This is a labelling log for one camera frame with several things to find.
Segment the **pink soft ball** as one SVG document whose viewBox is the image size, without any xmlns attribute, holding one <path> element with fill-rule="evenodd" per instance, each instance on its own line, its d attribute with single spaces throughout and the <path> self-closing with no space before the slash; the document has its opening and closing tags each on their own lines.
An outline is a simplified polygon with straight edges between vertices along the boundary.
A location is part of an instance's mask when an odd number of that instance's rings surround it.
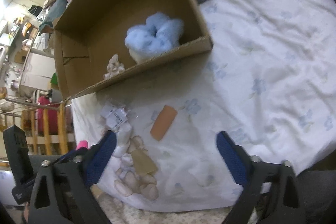
<svg viewBox="0 0 336 224">
<path fill-rule="evenodd" d="M 89 144 L 86 140 L 81 140 L 78 142 L 77 146 L 76 146 L 76 151 L 78 150 L 88 150 L 89 148 Z"/>
</svg>

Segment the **orange sponge block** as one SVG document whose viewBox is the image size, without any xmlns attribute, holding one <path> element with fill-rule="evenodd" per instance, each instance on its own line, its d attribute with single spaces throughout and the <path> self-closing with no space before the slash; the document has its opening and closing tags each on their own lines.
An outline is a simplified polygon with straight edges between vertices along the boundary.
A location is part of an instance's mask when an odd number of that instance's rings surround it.
<svg viewBox="0 0 336 224">
<path fill-rule="evenodd" d="M 173 121 L 175 120 L 177 113 L 177 110 L 171 106 L 165 105 L 163 107 L 150 130 L 151 136 L 156 141 L 163 139 Z"/>
</svg>

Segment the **white lace scrunchie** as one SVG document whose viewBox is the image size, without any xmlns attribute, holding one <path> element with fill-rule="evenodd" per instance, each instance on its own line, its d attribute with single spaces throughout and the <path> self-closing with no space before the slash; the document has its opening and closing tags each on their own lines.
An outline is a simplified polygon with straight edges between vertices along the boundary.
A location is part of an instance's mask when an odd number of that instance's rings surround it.
<svg viewBox="0 0 336 224">
<path fill-rule="evenodd" d="M 104 79 L 108 80 L 125 71 L 123 63 L 118 60 L 118 54 L 114 54 L 109 60 L 106 67 L 107 73 L 104 74 Z"/>
</svg>

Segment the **clear plastic wrapper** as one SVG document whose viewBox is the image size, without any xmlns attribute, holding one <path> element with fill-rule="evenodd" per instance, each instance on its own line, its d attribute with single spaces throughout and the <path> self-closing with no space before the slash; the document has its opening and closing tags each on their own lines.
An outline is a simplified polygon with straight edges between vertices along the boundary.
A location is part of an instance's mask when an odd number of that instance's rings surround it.
<svg viewBox="0 0 336 224">
<path fill-rule="evenodd" d="M 114 100 L 105 101 L 100 111 L 100 117 L 105 121 L 106 127 L 114 132 L 118 132 L 120 127 L 131 121 L 134 116 L 131 108 Z"/>
</svg>

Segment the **magenta suitcase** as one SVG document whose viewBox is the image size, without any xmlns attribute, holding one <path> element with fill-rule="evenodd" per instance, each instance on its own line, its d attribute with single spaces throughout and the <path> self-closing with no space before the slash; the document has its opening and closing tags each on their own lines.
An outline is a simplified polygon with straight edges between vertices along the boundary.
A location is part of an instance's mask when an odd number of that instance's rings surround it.
<svg viewBox="0 0 336 224">
<path fill-rule="evenodd" d="M 38 103 L 40 105 L 47 105 L 50 103 L 50 100 L 46 97 L 39 97 Z M 49 118 L 49 133 L 50 135 L 58 134 L 58 115 L 56 110 L 47 110 L 48 118 Z M 43 133 L 44 125 L 43 125 L 43 109 L 37 110 L 37 119 L 38 119 L 38 132 Z"/>
</svg>

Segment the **green plastic bucket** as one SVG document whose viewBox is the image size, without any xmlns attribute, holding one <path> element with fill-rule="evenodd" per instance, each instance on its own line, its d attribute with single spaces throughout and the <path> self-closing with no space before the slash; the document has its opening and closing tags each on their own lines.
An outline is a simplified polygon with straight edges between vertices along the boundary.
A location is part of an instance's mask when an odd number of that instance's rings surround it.
<svg viewBox="0 0 336 224">
<path fill-rule="evenodd" d="M 54 73 L 54 74 L 52 75 L 52 78 L 51 78 L 51 84 L 52 84 L 52 85 L 56 85 L 56 86 L 58 86 L 58 77 L 57 77 L 57 74 L 56 74 L 56 73 Z"/>
</svg>

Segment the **white floral bed sheet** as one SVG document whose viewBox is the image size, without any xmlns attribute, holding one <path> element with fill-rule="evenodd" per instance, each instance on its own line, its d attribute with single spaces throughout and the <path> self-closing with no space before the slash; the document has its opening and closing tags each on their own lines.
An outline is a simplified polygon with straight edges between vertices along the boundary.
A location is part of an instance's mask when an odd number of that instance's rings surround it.
<svg viewBox="0 0 336 224">
<path fill-rule="evenodd" d="M 132 207 L 178 212 L 232 206 L 236 184 L 216 146 L 220 131 L 265 162 L 301 173 L 335 150 L 334 0 L 209 0 L 214 46 L 72 102 L 77 140 L 97 143 L 105 101 L 135 113 L 131 138 L 98 183 Z M 165 105 L 177 116 L 162 140 L 150 130 Z M 131 152 L 158 167 L 140 176 Z"/>
</svg>

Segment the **light blue fluffy scrunchie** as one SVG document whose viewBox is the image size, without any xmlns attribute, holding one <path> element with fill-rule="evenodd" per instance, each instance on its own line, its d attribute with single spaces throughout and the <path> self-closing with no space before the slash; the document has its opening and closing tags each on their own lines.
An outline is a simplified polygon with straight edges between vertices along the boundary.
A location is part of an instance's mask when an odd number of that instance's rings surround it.
<svg viewBox="0 0 336 224">
<path fill-rule="evenodd" d="M 160 56 L 180 46 L 184 26 L 183 20 L 157 12 L 127 30 L 125 46 L 143 58 Z"/>
</svg>

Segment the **brown cardboard box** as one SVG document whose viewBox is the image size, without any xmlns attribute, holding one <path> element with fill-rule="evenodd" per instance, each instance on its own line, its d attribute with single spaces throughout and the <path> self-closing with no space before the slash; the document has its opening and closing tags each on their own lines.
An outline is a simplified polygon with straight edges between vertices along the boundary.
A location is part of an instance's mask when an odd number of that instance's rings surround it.
<svg viewBox="0 0 336 224">
<path fill-rule="evenodd" d="M 184 21 L 181 45 L 137 64 L 125 46 L 126 32 L 156 12 Z M 52 39 L 58 87 L 65 99 L 100 91 L 147 69 L 213 48 L 196 0 L 72 0 L 54 21 Z M 114 54 L 125 71 L 105 80 Z"/>
</svg>

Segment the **teal pillow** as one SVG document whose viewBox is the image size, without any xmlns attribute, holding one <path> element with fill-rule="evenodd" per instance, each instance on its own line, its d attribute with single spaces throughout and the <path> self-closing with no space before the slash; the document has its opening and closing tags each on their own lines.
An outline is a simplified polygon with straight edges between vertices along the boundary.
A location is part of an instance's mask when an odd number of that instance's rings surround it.
<svg viewBox="0 0 336 224">
<path fill-rule="evenodd" d="M 52 4 L 52 6 L 48 11 L 47 16 L 39 26 L 39 32 L 41 34 L 53 32 L 54 30 L 53 21 L 62 16 L 63 12 L 66 10 L 67 4 L 68 4 L 67 0 L 56 0 Z"/>
</svg>

